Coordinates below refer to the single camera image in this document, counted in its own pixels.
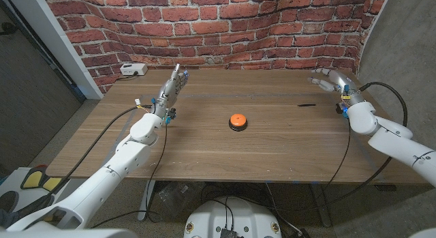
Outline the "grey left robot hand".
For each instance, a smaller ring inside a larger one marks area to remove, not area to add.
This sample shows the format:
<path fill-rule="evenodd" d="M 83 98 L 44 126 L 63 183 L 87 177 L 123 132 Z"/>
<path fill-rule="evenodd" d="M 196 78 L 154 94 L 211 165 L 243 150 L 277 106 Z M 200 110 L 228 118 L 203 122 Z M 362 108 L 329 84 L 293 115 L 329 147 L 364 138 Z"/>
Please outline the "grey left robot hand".
<path fill-rule="evenodd" d="M 161 119 L 164 118 L 166 113 L 174 106 L 178 94 L 187 84 L 189 74 L 187 70 L 179 72 L 179 68 L 180 64 L 177 63 L 171 73 L 171 77 L 161 86 L 151 109 L 151 113 Z"/>

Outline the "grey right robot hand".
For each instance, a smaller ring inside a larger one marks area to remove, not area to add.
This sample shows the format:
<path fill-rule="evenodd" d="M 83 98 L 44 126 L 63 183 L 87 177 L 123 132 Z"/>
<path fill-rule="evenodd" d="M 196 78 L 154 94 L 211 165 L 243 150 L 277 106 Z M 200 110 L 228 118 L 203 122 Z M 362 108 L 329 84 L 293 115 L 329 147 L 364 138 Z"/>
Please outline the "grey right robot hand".
<path fill-rule="evenodd" d="M 330 80 L 330 82 L 312 76 L 307 79 L 310 83 L 318 85 L 324 91 L 339 92 L 341 95 L 341 100 L 346 105 L 352 106 L 365 101 L 356 84 L 343 73 L 326 68 L 314 69 L 311 72 L 322 73 Z"/>

